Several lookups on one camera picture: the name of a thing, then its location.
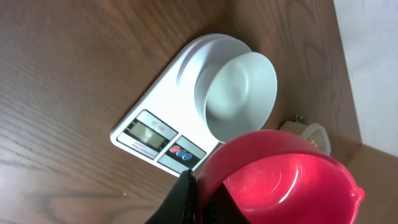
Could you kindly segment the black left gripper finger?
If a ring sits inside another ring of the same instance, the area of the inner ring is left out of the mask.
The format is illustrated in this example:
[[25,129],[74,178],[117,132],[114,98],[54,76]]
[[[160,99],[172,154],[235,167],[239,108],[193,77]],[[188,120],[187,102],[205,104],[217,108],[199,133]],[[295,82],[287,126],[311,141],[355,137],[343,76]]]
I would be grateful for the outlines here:
[[185,170],[146,224],[194,224],[196,205],[197,180]]

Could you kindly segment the red plastic scoop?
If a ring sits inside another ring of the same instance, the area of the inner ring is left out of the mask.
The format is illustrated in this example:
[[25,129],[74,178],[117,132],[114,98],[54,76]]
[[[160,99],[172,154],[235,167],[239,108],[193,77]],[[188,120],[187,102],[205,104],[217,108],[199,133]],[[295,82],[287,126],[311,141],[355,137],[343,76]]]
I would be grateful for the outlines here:
[[278,130],[245,134],[216,149],[197,191],[197,223],[205,223],[210,203],[220,223],[354,223],[365,197],[342,163]]

